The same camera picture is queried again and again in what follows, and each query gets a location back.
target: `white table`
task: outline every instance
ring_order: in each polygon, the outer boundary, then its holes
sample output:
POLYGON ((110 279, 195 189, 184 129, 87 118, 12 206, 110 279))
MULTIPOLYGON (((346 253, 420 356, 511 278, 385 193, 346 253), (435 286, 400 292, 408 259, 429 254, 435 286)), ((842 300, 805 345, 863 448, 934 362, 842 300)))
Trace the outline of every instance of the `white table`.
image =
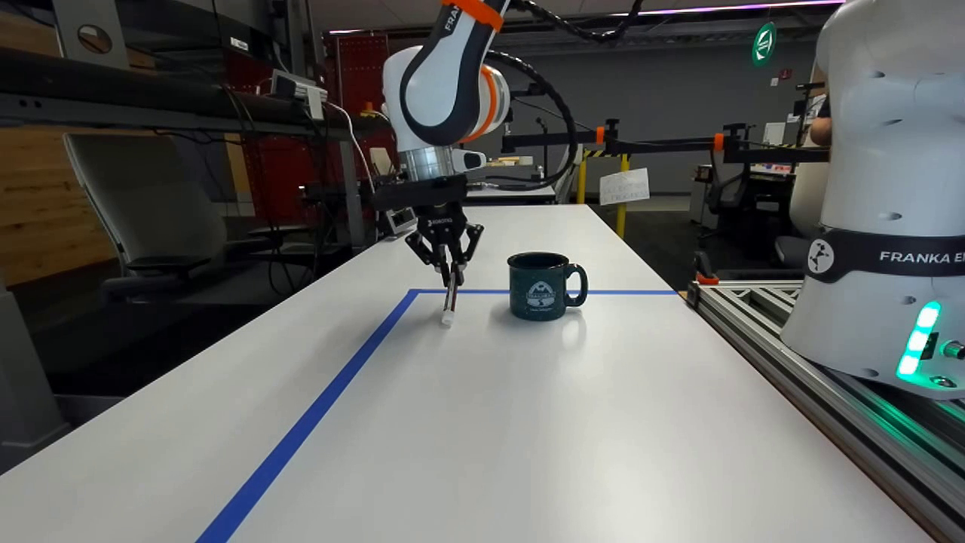
POLYGON ((556 201, 556 190, 552 186, 544 186, 537 190, 500 190, 498 188, 484 188, 471 190, 466 195, 466 205, 525 205, 548 204, 556 201))
POLYGON ((542 325, 464 293, 444 330, 381 243, 0 477, 0 537, 929 541, 589 208, 467 213, 465 289, 537 249, 664 292, 542 325))

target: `ceiling light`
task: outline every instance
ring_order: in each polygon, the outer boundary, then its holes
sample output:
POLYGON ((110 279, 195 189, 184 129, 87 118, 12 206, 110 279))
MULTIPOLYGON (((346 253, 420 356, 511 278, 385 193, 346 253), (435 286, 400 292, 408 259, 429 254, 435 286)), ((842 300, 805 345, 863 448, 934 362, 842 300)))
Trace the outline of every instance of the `ceiling light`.
MULTIPOLYGON (((808 6, 835 6, 843 4, 844 0, 797 0, 795 2, 772 2, 769 4, 742 4, 740 6, 715 6, 710 8, 680 8, 676 10, 653 10, 640 12, 640 15, 673 15, 673 14, 708 14, 711 12, 737 12, 743 10, 764 10, 768 8, 796 8, 808 6)), ((623 17, 627 14, 610 14, 623 17)))

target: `blue tape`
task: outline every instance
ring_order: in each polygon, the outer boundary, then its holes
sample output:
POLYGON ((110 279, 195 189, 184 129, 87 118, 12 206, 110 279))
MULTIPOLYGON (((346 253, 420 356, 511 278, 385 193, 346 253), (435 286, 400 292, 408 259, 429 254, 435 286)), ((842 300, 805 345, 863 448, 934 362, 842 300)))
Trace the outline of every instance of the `blue tape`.
POLYGON ((234 532, 244 521, 248 513, 255 507, 258 500, 264 496, 265 491, 275 481, 278 474, 282 472, 285 465, 291 460, 298 448, 308 439, 309 435, 315 430, 321 419, 332 408, 335 401, 358 375, 359 370, 369 360, 375 349, 385 339, 392 328, 396 325, 405 310, 412 305, 412 302, 419 296, 417 291, 409 291, 405 298, 396 305, 392 313, 382 321, 382 324, 369 336, 362 347, 355 353, 355 356, 348 361, 339 375, 325 388, 322 394, 312 403, 312 406, 295 422, 289 432, 282 440, 275 445, 275 448, 268 454, 262 464, 258 466, 254 473, 248 477, 233 498, 225 505, 225 508, 218 513, 218 516, 211 521, 201 537, 199 543, 223 543, 228 541, 234 532))

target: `wooden wall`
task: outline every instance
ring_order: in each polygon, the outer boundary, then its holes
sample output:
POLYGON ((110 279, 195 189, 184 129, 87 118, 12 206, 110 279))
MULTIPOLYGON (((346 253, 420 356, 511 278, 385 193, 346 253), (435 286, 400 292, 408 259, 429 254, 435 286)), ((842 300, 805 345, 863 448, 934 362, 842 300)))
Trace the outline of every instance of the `wooden wall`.
MULTIPOLYGON (((60 56, 54 30, 0 14, 0 46, 60 56)), ((131 64, 153 61, 134 51, 131 64)), ((70 167, 60 127, 0 129, 0 274, 8 285, 114 258, 70 167)))

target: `green mug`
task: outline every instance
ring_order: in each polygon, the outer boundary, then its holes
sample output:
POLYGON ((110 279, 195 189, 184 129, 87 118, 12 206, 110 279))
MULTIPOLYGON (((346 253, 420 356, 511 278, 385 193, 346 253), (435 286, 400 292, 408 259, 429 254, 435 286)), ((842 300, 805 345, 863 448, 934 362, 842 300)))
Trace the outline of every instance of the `green mug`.
POLYGON ((583 267, 570 264, 562 254, 526 252, 511 256, 510 311, 527 321, 555 321, 563 317, 567 307, 579 307, 587 301, 589 281, 583 267), (566 280, 580 274, 580 295, 570 298, 566 280))

